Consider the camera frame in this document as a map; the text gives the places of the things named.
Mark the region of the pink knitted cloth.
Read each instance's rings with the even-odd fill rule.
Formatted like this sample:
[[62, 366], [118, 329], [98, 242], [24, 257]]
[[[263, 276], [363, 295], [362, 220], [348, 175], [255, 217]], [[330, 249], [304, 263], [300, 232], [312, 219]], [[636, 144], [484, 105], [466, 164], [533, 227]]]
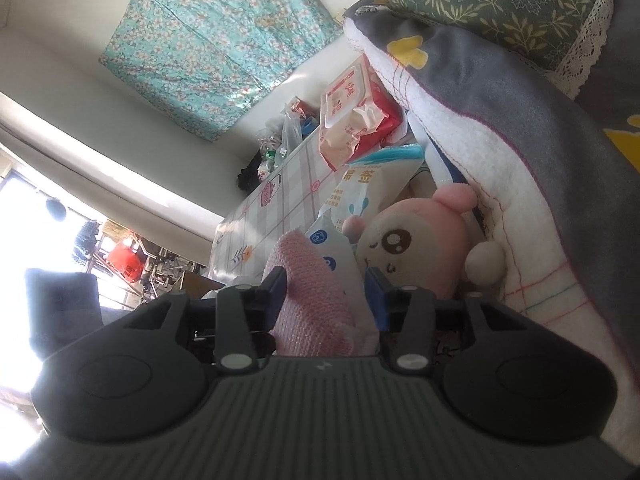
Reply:
[[279, 356], [354, 356], [359, 330], [338, 279], [302, 232], [282, 235], [265, 274], [286, 272], [286, 295], [271, 335]]

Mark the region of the pink plush toy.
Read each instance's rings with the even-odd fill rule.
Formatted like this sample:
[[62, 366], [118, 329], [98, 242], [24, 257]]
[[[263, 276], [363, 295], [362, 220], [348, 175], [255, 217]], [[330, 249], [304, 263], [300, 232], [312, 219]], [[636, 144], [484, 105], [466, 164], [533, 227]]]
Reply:
[[484, 288], [506, 275], [500, 244], [472, 242], [464, 216], [476, 206], [469, 185], [451, 183], [430, 198], [394, 203], [369, 221], [351, 216], [343, 233], [356, 245], [361, 270], [377, 268], [395, 286], [419, 286], [451, 299], [462, 281]]

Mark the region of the white blue tissue pack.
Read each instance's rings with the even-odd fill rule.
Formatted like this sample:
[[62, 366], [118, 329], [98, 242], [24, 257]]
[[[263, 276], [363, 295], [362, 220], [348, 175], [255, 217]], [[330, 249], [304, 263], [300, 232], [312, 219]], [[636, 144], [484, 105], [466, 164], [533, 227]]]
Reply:
[[319, 217], [306, 233], [317, 252], [340, 283], [347, 307], [354, 320], [355, 348], [358, 356], [378, 350], [378, 329], [364, 296], [363, 277], [352, 251], [352, 244], [326, 216]]

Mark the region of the white orange wipes pack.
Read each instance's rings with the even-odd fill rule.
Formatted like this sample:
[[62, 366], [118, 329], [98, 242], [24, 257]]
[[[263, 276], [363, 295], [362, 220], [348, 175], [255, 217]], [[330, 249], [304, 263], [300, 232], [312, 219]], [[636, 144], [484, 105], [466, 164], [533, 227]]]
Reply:
[[351, 216], [369, 221], [397, 200], [422, 166], [420, 159], [349, 165], [321, 206], [318, 217], [330, 220], [337, 231], [343, 229]]

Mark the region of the checkered tablecloth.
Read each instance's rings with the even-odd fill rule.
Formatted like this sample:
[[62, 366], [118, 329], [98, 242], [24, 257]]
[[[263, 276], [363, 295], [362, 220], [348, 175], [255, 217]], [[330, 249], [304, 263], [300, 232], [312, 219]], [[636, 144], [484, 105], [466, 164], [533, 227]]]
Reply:
[[230, 284], [239, 276], [259, 278], [274, 244], [288, 231], [307, 229], [340, 183], [319, 153], [318, 130], [258, 185], [216, 227], [208, 277]]

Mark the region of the red crate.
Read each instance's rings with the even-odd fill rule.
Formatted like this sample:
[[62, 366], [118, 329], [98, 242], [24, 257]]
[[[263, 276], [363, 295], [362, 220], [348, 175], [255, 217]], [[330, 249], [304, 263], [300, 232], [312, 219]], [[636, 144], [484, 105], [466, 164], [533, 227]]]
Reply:
[[115, 245], [107, 254], [106, 262], [128, 283], [134, 283], [142, 278], [147, 258], [138, 242], [129, 237]]

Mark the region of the dark grey chair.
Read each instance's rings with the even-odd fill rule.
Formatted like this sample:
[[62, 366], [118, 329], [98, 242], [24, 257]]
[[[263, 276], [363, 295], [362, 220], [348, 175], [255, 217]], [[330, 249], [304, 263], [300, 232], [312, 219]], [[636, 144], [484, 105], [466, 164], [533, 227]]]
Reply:
[[26, 290], [29, 342], [41, 361], [104, 325], [92, 274], [29, 269]]

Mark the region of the clear plastic bag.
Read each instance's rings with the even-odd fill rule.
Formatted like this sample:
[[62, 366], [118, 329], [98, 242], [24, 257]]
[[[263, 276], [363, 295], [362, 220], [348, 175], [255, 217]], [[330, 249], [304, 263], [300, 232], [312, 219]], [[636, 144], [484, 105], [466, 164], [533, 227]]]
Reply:
[[271, 174], [303, 142], [299, 112], [285, 107], [258, 132], [258, 142], [262, 156], [259, 170]]

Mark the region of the white grey blanket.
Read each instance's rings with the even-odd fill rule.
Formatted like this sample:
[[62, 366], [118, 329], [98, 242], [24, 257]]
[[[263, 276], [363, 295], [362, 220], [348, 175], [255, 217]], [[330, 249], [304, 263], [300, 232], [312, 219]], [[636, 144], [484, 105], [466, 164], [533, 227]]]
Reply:
[[639, 174], [591, 117], [516, 55], [385, 6], [344, 32], [462, 173], [506, 254], [502, 301], [593, 353], [618, 399], [605, 440], [639, 456]]

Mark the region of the red wet wipes pack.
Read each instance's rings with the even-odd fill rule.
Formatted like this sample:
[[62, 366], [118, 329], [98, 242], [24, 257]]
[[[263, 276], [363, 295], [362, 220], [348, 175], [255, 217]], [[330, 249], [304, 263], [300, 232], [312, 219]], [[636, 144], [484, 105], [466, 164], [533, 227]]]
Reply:
[[360, 55], [322, 92], [319, 153], [337, 171], [382, 143], [401, 123], [399, 105]]

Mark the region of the teal floral curtain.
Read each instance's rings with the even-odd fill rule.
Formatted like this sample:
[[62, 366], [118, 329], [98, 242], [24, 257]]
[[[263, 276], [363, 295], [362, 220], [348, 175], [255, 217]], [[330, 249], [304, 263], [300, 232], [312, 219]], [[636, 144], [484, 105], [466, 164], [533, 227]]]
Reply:
[[340, 33], [319, 0], [130, 0], [100, 62], [215, 141]]

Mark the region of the green leaf pattern pillow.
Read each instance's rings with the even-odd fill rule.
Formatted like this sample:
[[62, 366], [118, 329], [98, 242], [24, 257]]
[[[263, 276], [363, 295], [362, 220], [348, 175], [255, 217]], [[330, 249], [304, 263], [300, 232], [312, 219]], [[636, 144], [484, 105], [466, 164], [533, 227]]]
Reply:
[[614, 14], [614, 0], [390, 0], [390, 7], [511, 50], [571, 99], [600, 58]]

